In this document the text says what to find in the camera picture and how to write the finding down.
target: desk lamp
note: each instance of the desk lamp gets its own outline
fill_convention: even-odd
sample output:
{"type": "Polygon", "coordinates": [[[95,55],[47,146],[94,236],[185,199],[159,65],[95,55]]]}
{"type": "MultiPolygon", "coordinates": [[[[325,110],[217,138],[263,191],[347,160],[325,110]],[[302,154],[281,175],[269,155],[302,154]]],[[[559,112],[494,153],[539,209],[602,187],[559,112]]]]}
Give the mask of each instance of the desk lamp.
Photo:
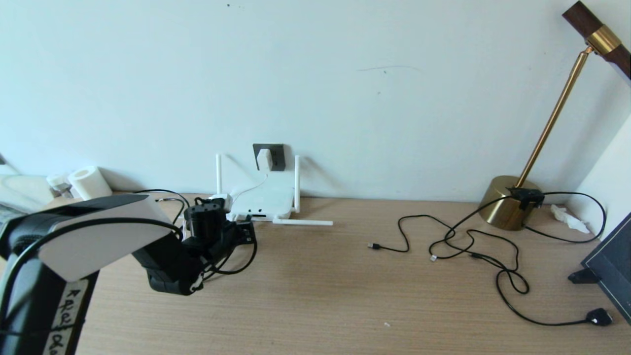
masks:
{"type": "MultiPolygon", "coordinates": [[[[497,176],[489,185],[487,192],[480,203],[480,206],[486,205],[494,200],[503,198],[506,196],[512,196],[510,189],[512,188],[526,188],[526,189],[539,189],[537,185],[526,180],[528,173],[532,169],[537,156],[541,152],[543,145],[552,130],[563,105],[567,100],[572,87],[576,82],[576,79],[581,73],[581,69],[585,65],[587,56],[595,52],[601,56],[605,61],[608,61],[615,69],[619,70],[619,73],[626,79],[627,83],[631,85],[631,54],[622,45],[620,39],[580,1],[575,3],[569,8],[563,17],[583,36],[587,44],[587,49],[582,51],[572,70],[570,76],[565,83],[561,96],[559,96],[554,110],[546,124],[539,141],[534,147],[524,170],[519,177],[515,176],[497,176]]],[[[522,203],[522,201],[509,197],[504,198],[496,203],[491,204],[487,208],[480,211],[482,218],[489,224],[505,229],[508,231],[518,231],[524,228],[528,222],[532,211],[537,207],[537,202],[528,202],[528,204],[522,203]]]]}

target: handwritten label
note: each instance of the handwritten label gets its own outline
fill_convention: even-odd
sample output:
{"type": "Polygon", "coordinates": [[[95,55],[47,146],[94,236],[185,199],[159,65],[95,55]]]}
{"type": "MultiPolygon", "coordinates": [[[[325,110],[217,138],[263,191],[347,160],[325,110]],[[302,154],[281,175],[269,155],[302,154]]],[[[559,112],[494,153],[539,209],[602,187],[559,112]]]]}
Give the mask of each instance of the handwritten label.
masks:
{"type": "MultiPolygon", "coordinates": [[[[52,322],[51,328],[59,328],[65,325],[73,325],[77,321],[77,314],[81,308],[81,302],[85,291],[88,289],[87,280],[79,280],[66,284],[64,293],[59,301],[59,307],[57,307],[57,313],[55,319],[52,322]]],[[[47,355],[63,355],[68,349],[68,340],[72,335],[74,328],[67,328],[64,330],[57,330],[51,332],[46,342],[44,354],[47,355]]]]}

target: white router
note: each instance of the white router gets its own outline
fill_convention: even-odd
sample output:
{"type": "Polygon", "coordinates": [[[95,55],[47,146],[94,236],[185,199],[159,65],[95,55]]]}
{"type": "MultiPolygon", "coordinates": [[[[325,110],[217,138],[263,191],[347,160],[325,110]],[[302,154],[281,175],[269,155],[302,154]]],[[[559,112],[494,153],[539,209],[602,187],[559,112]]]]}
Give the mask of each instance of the white router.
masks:
{"type": "MultiPolygon", "coordinates": [[[[231,196],[232,206],[230,212],[226,214],[228,220],[242,220],[251,215],[252,220],[275,224],[332,226],[331,220],[290,219],[292,212],[296,214],[300,212],[300,156],[296,155],[294,161],[293,187],[267,187],[263,181],[254,188],[242,191],[236,197],[231,196]]],[[[216,155],[216,173],[217,194],[212,198],[230,196],[221,193],[221,154],[216,155]]]]}

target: wooden desk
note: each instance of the wooden desk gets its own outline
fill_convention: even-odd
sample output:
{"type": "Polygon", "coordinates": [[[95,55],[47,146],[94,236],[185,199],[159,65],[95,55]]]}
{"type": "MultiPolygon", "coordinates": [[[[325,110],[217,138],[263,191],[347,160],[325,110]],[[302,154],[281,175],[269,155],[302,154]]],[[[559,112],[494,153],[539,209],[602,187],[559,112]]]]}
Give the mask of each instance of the wooden desk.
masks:
{"type": "MultiPolygon", "coordinates": [[[[179,204],[162,207],[174,215],[179,204]]],[[[541,321],[563,322],[604,307],[615,322],[605,328],[542,327],[521,320],[495,290],[496,268],[468,256],[429,260],[428,245],[445,233],[430,220],[404,223],[410,253],[366,247],[402,246],[400,216],[428,213],[454,223],[475,208],[304,198],[301,218],[333,219],[335,225],[257,223],[259,253],[251,267],[213,279],[188,297],[152,291],[145,271],[125,257],[100,274],[78,354],[630,353],[631,327],[599,287],[567,280],[596,243],[500,231],[477,216],[463,226],[507,236],[520,247],[520,271],[531,293],[518,295],[503,282],[517,309],[541,321]]],[[[585,238],[546,212],[539,211],[533,226],[585,238]]],[[[506,244],[479,237],[475,250],[512,265],[506,244]]],[[[240,248],[245,250],[231,260],[235,266],[249,257],[249,249],[240,248]]]]}

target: toilet paper roll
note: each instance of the toilet paper roll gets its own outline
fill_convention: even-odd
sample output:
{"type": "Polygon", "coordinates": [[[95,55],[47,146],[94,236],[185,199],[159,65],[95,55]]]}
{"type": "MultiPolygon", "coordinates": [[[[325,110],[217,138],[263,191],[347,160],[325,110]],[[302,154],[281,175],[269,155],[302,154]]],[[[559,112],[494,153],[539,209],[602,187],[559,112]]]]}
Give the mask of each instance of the toilet paper roll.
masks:
{"type": "Polygon", "coordinates": [[[68,176],[68,181],[84,201],[112,194],[112,189],[96,166],[86,166],[73,172],[68,176]]]}

